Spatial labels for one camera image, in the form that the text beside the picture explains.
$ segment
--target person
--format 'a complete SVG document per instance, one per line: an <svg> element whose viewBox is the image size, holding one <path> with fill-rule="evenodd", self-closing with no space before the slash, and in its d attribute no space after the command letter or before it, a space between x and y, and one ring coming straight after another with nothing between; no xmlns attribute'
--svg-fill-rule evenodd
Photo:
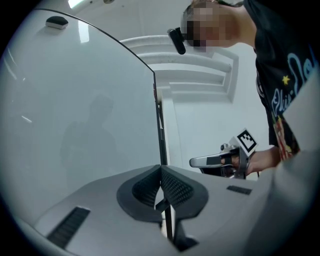
<svg viewBox="0 0 320 256"><path fill-rule="evenodd" d="M313 12L310 5L292 1L244 0L232 5L222 0L193 0L183 13L182 31L194 48L244 43L256 53L256 89L266 110L273 147L251 155L247 175L275 167L300 151L283 113L319 64ZM232 164L237 166L239 157Z"/></svg>

